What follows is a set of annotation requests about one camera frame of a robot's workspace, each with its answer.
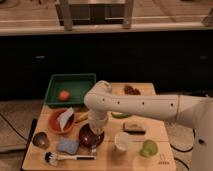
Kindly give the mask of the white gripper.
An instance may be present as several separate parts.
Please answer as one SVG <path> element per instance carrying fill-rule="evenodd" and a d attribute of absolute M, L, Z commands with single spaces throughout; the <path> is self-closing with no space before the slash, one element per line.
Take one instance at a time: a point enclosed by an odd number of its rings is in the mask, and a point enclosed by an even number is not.
<path fill-rule="evenodd" d="M 100 135 L 104 132 L 104 129 L 108 123 L 108 117 L 104 117 L 100 119 L 100 118 L 94 118 L 92 116 L 89 116 L 88 123 L 89 123 L 89 127 L 91 131 L 95 135 Z"/>

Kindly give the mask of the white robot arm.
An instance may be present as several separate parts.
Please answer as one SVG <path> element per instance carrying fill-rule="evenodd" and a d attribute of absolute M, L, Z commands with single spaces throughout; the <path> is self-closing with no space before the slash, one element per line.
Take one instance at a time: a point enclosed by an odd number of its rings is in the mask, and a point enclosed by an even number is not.
<path fill-rule="evenodd" d="M 187 95 L 119 95 L 106 81 L 97 82 L 84 96 L 89 125 L 99 135 L 108 111 L 176 122 L 196 130 L 190 171 L 213 171 L 213 98 Z"/>

